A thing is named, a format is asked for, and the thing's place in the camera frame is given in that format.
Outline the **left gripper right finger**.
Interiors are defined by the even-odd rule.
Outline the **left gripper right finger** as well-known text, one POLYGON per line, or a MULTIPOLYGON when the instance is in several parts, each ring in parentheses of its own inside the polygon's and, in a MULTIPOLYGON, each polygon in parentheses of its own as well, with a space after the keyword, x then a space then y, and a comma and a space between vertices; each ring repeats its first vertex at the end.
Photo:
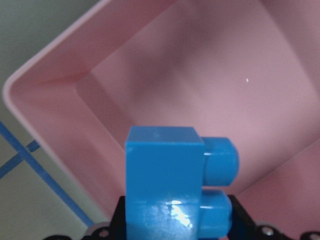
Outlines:
POLYGON ((256 224, 238 199, 229 194, 232 205, 232 225, 229 240, 289 240, 285 234, 269 224, 256 224))

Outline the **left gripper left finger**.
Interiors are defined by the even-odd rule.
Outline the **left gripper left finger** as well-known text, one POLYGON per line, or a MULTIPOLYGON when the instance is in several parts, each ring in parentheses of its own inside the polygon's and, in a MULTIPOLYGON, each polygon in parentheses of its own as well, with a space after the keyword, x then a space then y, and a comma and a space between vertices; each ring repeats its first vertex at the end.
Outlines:
POLYGON ((86 233, 83 240, 126 240, 125 196, 121 196, 114 210, 111 222, 107 226, 97 227, 92 233, 86 233))

